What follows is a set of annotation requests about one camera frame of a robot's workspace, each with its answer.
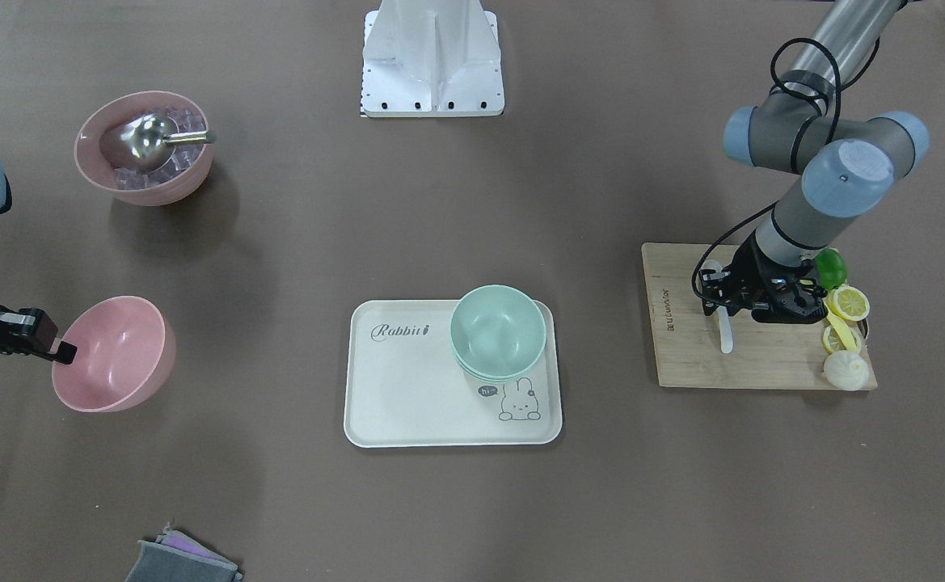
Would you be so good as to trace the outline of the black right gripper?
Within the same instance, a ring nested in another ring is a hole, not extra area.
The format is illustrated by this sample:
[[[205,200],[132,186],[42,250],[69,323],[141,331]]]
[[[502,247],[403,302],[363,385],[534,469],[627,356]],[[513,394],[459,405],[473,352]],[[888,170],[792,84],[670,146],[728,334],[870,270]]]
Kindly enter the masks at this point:
[[[13,312],[0,306],[0,353],[36,355],[62,365],[72,365],[78,348],[59,340],[58,328],[44,310],[24,308]]]

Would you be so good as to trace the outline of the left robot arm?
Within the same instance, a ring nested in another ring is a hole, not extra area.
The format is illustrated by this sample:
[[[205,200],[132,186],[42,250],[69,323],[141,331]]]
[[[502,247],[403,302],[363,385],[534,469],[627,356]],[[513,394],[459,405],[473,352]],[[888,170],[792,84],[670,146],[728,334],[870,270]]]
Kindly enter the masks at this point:
[[[827,316],[833,289],[818,255],[922,161],[930,136],[908,112],[842,120],[842,95],[867,70],[901,1],[837,1],[787,71],[771,69],[764,103],[735,111],[724,129],[733,161],[796,175],[724,268],[695,265],[702,312],[746,310],[754,321],[809,324]]]

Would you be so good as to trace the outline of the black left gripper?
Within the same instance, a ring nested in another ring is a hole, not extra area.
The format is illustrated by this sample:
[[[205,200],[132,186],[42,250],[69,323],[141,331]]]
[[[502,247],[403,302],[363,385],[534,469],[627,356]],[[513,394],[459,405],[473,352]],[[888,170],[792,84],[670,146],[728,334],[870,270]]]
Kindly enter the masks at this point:
[[[704,268],[712,244],[698,262],[698,298],[709,316],[726,308],[730,316],[749,310],[761,323],[811,324],[829,314],[818,269],[811,259],[799,266],[785,266],[761,253],[753,234],[735,251],[727,268]]]

